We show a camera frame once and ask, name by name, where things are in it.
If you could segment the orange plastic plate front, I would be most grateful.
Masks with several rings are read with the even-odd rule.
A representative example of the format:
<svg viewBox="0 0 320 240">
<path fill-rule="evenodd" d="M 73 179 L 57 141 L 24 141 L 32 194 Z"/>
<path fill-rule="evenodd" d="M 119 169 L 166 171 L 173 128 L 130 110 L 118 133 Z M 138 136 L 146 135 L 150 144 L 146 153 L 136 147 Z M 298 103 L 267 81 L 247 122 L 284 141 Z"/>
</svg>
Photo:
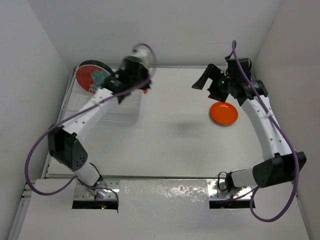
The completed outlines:
<svg viewBox="0 0 320 240">
<path fill-rule="evenodd" d="M 228 102 L 216 102 L 209 110 L 210 117 L 218 124 L 229 126 L 239 117 L 238 110 Z"/>
</svg>

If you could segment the red plate with teal flower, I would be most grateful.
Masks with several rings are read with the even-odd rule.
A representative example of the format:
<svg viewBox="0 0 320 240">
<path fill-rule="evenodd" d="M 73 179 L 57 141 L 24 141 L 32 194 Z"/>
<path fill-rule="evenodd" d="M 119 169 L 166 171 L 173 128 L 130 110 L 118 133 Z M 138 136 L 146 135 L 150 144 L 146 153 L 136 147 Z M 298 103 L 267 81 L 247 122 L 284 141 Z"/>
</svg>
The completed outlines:
<svg viewBox="0 0 320 240">
<path fill-rule="evenodd" d="M 111 74 L 96 65 L 82 65 L 75 73 L 78 84 L 87 92 L 94 94 L 103 84 L 105 78 Z"/>
</svg>

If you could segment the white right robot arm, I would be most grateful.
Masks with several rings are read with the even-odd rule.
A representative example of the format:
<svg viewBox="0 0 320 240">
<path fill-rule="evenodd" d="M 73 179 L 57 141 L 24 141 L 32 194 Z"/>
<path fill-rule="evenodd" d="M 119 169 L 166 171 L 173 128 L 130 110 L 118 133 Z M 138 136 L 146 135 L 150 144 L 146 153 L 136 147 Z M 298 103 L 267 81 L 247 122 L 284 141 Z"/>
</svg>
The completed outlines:
<svg viewBox="0 0 320 240">
<path fill-rule="evenodd" d="M 261 146 L 263 161 L 252 168 L 227 173 L 225 190 L 230 192 L 248 186 L 266 188 L 292 182 L 297 171 L 295 163 L 302 168 L 307 157 L 302 151 L 293 154 L 289 144 L 275 127 L 277 120 L 264 83 L 261 80 L 246 81 L 246 78 L 251 77 L 249 59 L 242 58 L 239 62 L 244 72 L 239 70 L 234 59 L 229 59 L 226 74 L 211 63 L 192 85 L 193 89 L 201 90 L 210 79 L 210 99 L 220 102 L 225 102 L 228 96 L 236 99 L 247 114 Z"/>
</svg>

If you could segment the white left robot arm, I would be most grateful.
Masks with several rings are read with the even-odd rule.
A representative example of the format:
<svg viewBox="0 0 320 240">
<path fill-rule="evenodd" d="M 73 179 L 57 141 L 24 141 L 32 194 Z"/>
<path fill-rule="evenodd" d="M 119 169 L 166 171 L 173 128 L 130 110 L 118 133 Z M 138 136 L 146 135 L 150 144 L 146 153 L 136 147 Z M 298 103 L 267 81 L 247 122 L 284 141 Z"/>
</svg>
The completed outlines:
<svg viewBox="0 0 320 240">
<path fill-rule="evenodd" d="M 48 134 L 51 157 L 70 169 L 85 185 L 95 187 L 101 176 L 88 162 L 83 143 L 101 118 L 117 107 L 132 91 L 150 87 L 150 58 L 132 54 L 123 59 L 124 66 L 104 78 L 95 87 L 94 95 L 78 111 L 75 118 L 68 119 Z"/>
</svg>

